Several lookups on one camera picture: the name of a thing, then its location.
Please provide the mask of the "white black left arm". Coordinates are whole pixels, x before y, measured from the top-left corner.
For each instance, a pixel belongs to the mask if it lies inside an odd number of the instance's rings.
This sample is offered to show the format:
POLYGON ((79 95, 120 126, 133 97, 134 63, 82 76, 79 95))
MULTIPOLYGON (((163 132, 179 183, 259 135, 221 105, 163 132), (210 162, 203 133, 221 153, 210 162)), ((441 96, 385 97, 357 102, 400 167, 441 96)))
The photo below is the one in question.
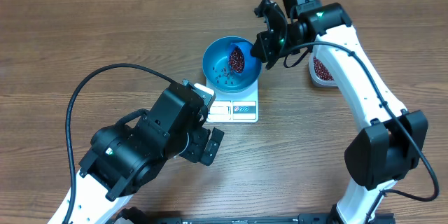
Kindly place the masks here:
POLYGON ((224 136, 203 126, 215 98, 199 83, 172 83, 151 109, 101 128, 80 161, 76 195, 64 198, 50 222, 106 223, 175 156, 211 165, 224 136))

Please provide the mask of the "blue measuring scoop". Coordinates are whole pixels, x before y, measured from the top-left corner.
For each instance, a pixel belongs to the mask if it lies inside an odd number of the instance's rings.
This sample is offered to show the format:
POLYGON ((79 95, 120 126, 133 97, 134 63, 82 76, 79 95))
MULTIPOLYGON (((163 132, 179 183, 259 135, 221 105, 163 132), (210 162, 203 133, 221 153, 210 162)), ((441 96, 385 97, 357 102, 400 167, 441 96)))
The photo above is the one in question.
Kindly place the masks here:
POLYGON ((255 66, 256 59, 251 56, 251 49, 252 44, 246 41, 230 44, 228 63, 236 74, 242 75, 255 66))

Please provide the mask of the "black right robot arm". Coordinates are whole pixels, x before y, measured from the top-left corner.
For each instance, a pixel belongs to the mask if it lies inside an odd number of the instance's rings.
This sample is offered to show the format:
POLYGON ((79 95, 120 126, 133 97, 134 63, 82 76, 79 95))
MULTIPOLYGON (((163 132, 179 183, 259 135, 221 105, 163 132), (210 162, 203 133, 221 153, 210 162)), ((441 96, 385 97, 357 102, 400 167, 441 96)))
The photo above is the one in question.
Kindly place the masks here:
POLYGON ((319 60, 346 99, 358 135, 344 153, 350 182, 329 213, 302 213, 301 223, 393 223, 376 214, 395 184, 425 162, 422 153, 428 121, 408 111, 384 84, 365 54, 356 29, 339 3, 319 0, 262 0, 254 13, 267 30, 257 35, 251 55, 267 69, 289 55, 319 60))

